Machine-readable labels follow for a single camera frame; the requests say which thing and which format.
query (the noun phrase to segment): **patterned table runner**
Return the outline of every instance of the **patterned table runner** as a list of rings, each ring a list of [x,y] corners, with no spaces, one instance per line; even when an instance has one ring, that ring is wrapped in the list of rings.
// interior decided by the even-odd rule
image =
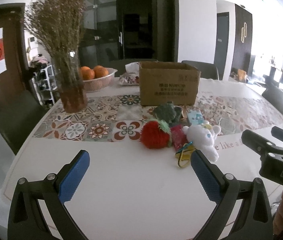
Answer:
[[[155,106],[141,106],[138,95],[89,98],[85,109],[65,113],[58,102],[34,134],[37,138],[116,142],[138,140]],[[194,106],[211,124],[221,126],[221,136],[283,123],[283,116],[265,99],[217,97],[198,93]]]

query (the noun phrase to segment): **white plush toy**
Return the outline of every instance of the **white plush toy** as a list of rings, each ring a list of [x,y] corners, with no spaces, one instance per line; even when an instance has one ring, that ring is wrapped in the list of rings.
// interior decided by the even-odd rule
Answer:
[[[215,162],[219,155],[214,147],[217,135],[220,134],[221,128],[219,125],[211,126],[208,121],[202,124],[184,126],[183,132],[189,142],[193,142],[196,149],[201,150],[208,160]]]

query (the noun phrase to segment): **glass vase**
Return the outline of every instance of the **glass vase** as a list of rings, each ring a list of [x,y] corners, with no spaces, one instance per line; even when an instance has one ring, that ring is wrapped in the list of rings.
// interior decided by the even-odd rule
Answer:
[[[87,105],[78,53],[68,52],[52,58],[58,92],[66,113],[76,113]]]

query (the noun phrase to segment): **fruit basket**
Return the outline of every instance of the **fruit basket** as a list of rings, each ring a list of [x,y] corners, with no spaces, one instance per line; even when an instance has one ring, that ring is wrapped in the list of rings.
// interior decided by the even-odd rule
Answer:
[[[85,91],[96,92],[98,90],[108,87],[111,84],[111,82],[114,80],[117,69],[107,68],[107,70],[109,73],[107,76],[101,78],[95,78],[91,80],[84,80]]]

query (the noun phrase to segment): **blue gripper pad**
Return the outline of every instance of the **blue gripper pad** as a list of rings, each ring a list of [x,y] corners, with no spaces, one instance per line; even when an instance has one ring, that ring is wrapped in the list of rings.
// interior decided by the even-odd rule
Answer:
[[[190,163],[209,200],[215,202],[218,205],[222,200],[220,186],[197,151],[194,151],[192,153],[190,157]]]
[[[78,185],[89,167],[89,153],[84,150],[81,152],[82,155],[70,168],[69,172],[59,185],[58,198],[62,204],[72,199]]]

